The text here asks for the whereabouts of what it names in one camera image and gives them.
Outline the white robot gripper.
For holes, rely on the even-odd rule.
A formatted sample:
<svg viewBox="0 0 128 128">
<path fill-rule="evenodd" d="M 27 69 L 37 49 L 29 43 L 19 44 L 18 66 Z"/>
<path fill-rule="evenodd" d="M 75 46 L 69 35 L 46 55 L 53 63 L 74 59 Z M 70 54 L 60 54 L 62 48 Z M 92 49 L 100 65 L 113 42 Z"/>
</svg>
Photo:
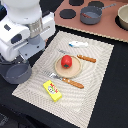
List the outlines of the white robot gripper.
<svg viewBox="0 0 128 128">
<path fill-rule="evenodd" d="M 6 61 L 29 59 L 55 33 L 53 12 L 41 11 L 40 0 L 0 0 L 7 15 L 0 21 L 0 54 Z"/>
</svg>

